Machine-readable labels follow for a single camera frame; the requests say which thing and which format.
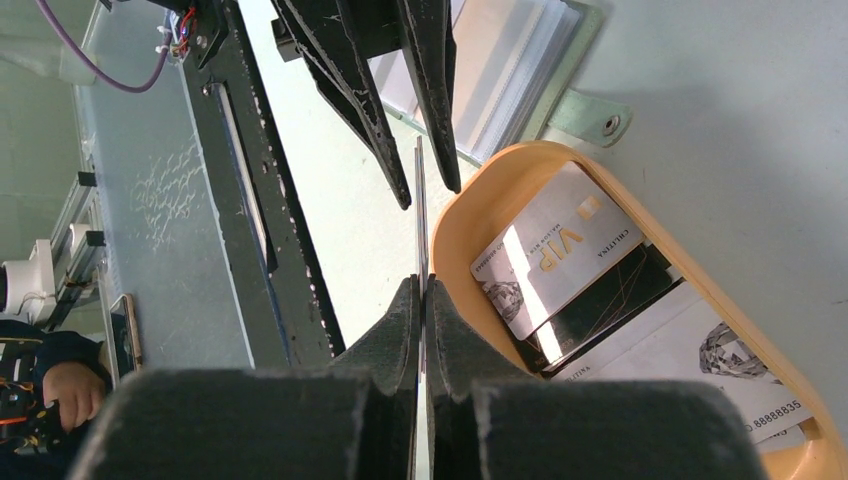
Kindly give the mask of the large white card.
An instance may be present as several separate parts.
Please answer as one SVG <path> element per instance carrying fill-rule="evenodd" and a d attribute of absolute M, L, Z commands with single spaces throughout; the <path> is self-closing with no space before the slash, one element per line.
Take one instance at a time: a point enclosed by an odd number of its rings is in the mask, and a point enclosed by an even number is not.
<path fill-rule="evenodd" d="M 695 381 L 720 389 L 759 443 L 812 417 L 688 282 L 565 365 L 554 381 Z"/>

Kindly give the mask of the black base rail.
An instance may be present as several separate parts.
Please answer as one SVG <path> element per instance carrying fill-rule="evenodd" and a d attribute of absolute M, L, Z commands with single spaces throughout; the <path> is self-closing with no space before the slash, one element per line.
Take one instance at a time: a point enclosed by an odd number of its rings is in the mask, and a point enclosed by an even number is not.
<path fill-rule="evenodd" d="M 323 367 L 345 344 L 239 5 L 192 7 L 184 74 L 252 363 Z"/>

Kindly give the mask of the smartphone on desk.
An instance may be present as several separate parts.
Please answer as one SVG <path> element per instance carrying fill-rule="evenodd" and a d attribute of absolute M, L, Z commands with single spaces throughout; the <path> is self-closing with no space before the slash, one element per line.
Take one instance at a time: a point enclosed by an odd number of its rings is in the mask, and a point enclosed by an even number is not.
<path fill-rule="evenodd" d="M 120 381 L 143 365 L 143 354 L 131 294 L 121 295 L 109 310 L 109 332 L 112 339 L 113 378 Z"/>

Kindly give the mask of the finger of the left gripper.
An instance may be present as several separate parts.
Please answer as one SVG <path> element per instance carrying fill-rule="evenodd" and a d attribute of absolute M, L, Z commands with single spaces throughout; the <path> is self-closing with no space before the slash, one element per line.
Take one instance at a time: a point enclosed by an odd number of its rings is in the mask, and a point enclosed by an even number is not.
<path fill-rule="evenodd" d="M 412 199 L 395 137 L 347 1 L 276 1 L 319 93 L 373 153 L 397 203 Z"/>
<path fill-rule="evenodd" d="M 396 11 L 407 70 L 437 167 L 445 187 L 459 193 L 462 181 L 452 122 L 457 48 L 451 3 L 399 0 Z"/>

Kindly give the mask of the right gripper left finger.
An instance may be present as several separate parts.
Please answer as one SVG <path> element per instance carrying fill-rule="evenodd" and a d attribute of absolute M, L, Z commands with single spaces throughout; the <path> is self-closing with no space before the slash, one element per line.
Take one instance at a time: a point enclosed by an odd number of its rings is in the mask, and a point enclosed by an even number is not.
<path fill-rule="evenodd" d="M 420 280 L 322 368 L 147 369 L 94 422 L 72 479 L 410 479 Z"/>

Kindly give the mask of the orange plastic tray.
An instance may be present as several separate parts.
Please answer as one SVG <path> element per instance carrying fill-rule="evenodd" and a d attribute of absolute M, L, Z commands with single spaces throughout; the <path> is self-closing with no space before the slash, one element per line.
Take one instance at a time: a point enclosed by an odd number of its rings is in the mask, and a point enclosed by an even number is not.
<path fill-rule="evenodd" d="M 436 478 L 846 477 L 803 376 L 577 151 L 495 155 L 431 256 Z"/>

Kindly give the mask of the black vip card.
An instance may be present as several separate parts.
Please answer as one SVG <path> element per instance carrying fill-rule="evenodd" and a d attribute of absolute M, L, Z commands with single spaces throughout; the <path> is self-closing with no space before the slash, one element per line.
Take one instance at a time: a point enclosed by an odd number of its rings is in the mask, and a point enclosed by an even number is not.
<path fill-rule="evenodd" d="M 424 171 L 424 145 L 421 135 L 416 137 L 414 147 L 416 257 L 419 279 L 426 283 L 429 276 L 429 246 L 426 204 L 426 175 Z"/>
<path fill-rule="evenodd" d="M 532 373 L 550 376 L 670 292 L 679 280 L 655 245 L 640 245 L 525 340 L 513 342 Z"/>

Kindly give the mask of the operator hand in background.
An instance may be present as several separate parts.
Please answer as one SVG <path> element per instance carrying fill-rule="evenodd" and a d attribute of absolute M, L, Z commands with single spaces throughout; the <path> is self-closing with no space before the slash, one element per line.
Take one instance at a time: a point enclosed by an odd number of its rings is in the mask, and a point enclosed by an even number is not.
<path fill-rule="evenodd" d="M 63 362 L 51 367 L 42 385 L 44 402 L 58 403 L 60 425 L 67 433 L 92 420 L 99 413 L 106 394 L 104 381 L 78 362 Z"/>

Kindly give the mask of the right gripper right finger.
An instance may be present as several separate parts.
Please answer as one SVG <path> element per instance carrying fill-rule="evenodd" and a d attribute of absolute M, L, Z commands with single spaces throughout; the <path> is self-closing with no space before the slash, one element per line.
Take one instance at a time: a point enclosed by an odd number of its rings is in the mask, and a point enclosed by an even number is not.
<path fill-rule="evenodd" d="M 545 382 L 425 297 L 435 479 L 763 479 L 742 419 L 692 381 Z"/>

